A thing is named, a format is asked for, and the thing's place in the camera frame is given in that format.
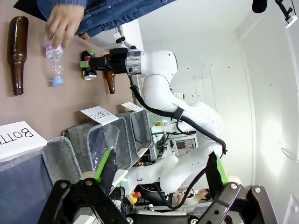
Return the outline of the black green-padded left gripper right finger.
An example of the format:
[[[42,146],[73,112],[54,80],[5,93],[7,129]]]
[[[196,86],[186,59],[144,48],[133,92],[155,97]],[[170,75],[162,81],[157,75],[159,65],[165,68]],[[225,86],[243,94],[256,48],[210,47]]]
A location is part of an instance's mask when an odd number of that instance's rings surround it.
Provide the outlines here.
[[[205,174],[213,201],[199,218],[199,224],[221,224],[230,211],[239,213],[245,224],[277,223],[266,189],[230,182],[215,153],[209,155]]]

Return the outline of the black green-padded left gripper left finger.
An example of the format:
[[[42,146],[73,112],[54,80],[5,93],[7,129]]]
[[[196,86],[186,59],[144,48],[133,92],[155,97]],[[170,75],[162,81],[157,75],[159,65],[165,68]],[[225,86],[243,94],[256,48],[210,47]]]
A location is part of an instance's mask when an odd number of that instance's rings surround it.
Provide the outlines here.
[[[52,190],[56,191],[58,202],[52,222],[71,224],[81,208],[90,208],[103,224],[127,224],[125,216],[109,198],[116,171],[116,152],[112,149],[104,153],[94,177],[75,184],[56,181]]]

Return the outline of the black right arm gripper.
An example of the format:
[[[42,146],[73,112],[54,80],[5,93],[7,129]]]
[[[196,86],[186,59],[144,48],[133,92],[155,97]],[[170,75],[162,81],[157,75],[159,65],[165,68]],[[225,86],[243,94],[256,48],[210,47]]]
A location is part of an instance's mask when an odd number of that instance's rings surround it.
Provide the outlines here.
[[[110,70],[112,69],[114,74],[127,73],[126,58],[128,48],[114,48],[109,50],[110,61],[105,57],[94,57],[86,61],[80,62],[80,67],[95,68],[96,70]]]

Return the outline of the person right hand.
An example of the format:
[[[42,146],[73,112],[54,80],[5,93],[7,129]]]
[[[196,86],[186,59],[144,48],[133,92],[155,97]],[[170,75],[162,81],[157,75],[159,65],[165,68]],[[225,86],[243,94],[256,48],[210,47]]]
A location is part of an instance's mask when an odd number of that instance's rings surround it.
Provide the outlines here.
[[[84,17],[83,6],[55,5],[45,25],[48,39],[52,41],[52,47],[59,44],[65,48],[74,37],[81,20]]]

